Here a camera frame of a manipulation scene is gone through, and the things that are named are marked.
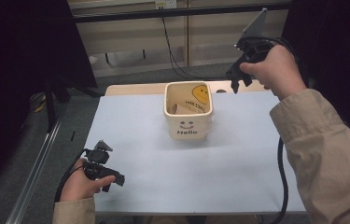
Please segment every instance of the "white cup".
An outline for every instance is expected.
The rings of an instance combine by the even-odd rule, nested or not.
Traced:
[[[172,82],[166,85],[164,115],[173,139],[202,139],[213,120],[212,95],[203,81]]]

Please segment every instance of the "beige jacket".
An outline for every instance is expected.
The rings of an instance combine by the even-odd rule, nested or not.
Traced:
[[[289,96],[271,117],[312,223],[350,223],[350,129],[313,90]],[[94,216],[93,198],[56,203],[53,223],[94,223]]]

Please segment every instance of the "dark curtain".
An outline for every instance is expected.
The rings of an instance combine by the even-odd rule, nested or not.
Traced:
[[[64,92],[64,77],[79,86],[96,82],[65,0],[0,1],[0,168],[14,149],[29,113],[29,98],[49,83]]]
[[[283,37],[305,60],[316,88],[350,127],[350,0],[299,0]]]

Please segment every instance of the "black cable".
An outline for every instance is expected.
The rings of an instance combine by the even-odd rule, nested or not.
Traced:
[[[294,55],[294,49],[288,44],[288,42],[282,38],[271,38],[271,37],[265,37],[265,36],[247,36],[244,38],[241,38],[238,43],[237,46],[241,45],[242,42],[246,41],[246,40],[262,40],[262,41],[272,41],[275,42],[279,45],[284,46],[288,51],[290,51],[290,53],[292,53]]]
[[[66,172],[64,173],[61,182],[59,183],[58,188],[56,189],[56,193],[55,193],[55,203],[57,203],[60,199],[61,199],[61,195],[62,195],[62,189],[64,184],[66,183],[67,179],[70,177],[70,175],[77,169],[79,169],[80,167],[76,168],[75,170],[72,171],[73,166],[76,164],[76,161],[81,157],[82,153],[84,153],[86,151],[86,149],[82,149],[77,155],[76,157],[73,159],[73,161],[71,162],[70,166],[67,168]]]
[[[205,81],[209,81],[209,79],[207,78],[203,78],[203,77],[196,77],[194,75],[191,75],[191,74],[188,74],[186,71],[184,71],[180,65],[178,65],[177,61],[175,60],[175,56],[174,54],[172,53],[172,49],[171,49],[171,44],[170,44],[170,41],[169,41],[169,36],[168,36],[168,32],[166,30],[166,24],[165,24],[165,19],[162,17],[162,23],[163,23],[163,29],[164,29],[164,32],[165,32],[165,38],[166,38],[166,43],[168,45],[168,49],[169,49],[169,59],[171,60],[171,66],[173,68],[173,70],[175,71],[175,73],[182,77],[182,78],[187,78],[187,79],[202,79],[202,80],[205,80]],[[178,74],[177,71],[175,70],[175,67],[174,67],[174,62],[175,62],[175,65],[177,66],[177,68],[185,75],[185,76],[188,76],[188,77],[185,77],[181,74]]]
[[[277,39],[282,41],[282,43],[285,43],[288,51],[290,51],[294,55],[294,57],[296,57],[294,48],[290,45],[290,43],[286,39],[284,39],[283,37],[278,37]]]
[[[280,210],[279,216],[272,222],[272,224],[280,223],[286,214],[287,204],[288,204],[288,184],[285,174],[285,168],[283,167],[283,141],[279,138],[279,144],[277,146],[277,163],[279,166],[280,177],[282,178],[283,184],[283,203],[282,209]]]
[[[260,223],[261,224],[264,223],[264,216],[263,215],[261,215],[261,222]]]

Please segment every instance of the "smiley face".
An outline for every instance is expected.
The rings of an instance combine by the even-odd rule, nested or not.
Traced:
[[[192,95],[204,105],[209,101],[209,92],[205,85],[195,87],[192,90]]]
[[[180,122],[180,128],[182,129],[192,129],[194,127],[194,122],[193,121],[189,121],[189,123],[186,123],[185,121],[181,121]]]

